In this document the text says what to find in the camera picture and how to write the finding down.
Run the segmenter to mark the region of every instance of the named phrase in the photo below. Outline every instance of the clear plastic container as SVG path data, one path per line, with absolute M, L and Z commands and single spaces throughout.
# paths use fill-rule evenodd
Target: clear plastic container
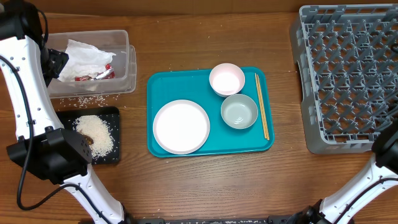
M 50 34 L 47 48 L 65 51 L 68 39 L 94 45 L 105 52 L 115 53 L 111 62 L 115 78 L 78 82 L 53 79 L 47 88 L 51 98 L 131 93 L 136 88 L 136 51 L 129 45 L 125 30 L 104 30 Z

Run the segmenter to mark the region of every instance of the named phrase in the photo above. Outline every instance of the gray bowl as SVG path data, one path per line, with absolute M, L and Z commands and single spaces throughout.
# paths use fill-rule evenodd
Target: gray bowl
M 243 94 L 231 95 L 221 105 L 221 117 L 226 124 L 236 129 L 252 126 L 258 114 L 257 104 Z

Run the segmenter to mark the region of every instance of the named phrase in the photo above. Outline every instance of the pile of rice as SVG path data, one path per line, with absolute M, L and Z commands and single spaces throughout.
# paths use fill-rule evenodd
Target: pile of rice
M 114 139 L 109 132 L 109 125 L 96 115 L 81 116 L 75 120 L 75 131 L 92 138 L 90 145 L 93 158 L 108 155 L 113 148 Z

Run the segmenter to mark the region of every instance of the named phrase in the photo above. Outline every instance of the wooden table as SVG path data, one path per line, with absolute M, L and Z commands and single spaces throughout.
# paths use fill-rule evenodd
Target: wooden table
M 137 51 L 137 88 L 107 98 L 122 117 L 121 162 L 95 166 L 109 192 L 136 218 L 239 218 L 291 214 L 336 192 L 368 161 L 370 153 L 314 155 L 307 150 L 300 114 L 301 86 L 292 61 L 291 14 L 86 17 L 49 19 L 55 32 L 124 29 Z M 159 71 L 212 68 L 223 62 L 255 66 L 267 77 L 275 143 L 263 153 L 176 159 L 154 157 L 146 144 L 146 83 Z M 16 205 L 21 168 L 5 147 L 15 143 L 15 121 L 0 79 L 0 222 L 76 223 L 89 218 L 67 192 L 40 208 Z M 56 110 L 75 109 L 52 100 Z M 28 174 L 23 203 L 38 202 L 56 186 Z M 356 215 L 358 223 L 396 223 L 398 188 Z

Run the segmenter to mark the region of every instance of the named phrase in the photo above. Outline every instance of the black tray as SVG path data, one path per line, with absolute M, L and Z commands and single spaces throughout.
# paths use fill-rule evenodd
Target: black tray
M 114 164 L 120 161 L 120 114 L 119 109 L 114 106 L 104 106 L 101 108 L 90 108 L 81 110 L 71 110 L 57 112 L 57 115 L 65 129 L 73 130 L 76 127 L 73 122 L 85 115 L 97 115 L 106 121 L 111 127 L 110 133 L 114 139 L 112 151 L 103 157 L 93 158 L 92 164 Z

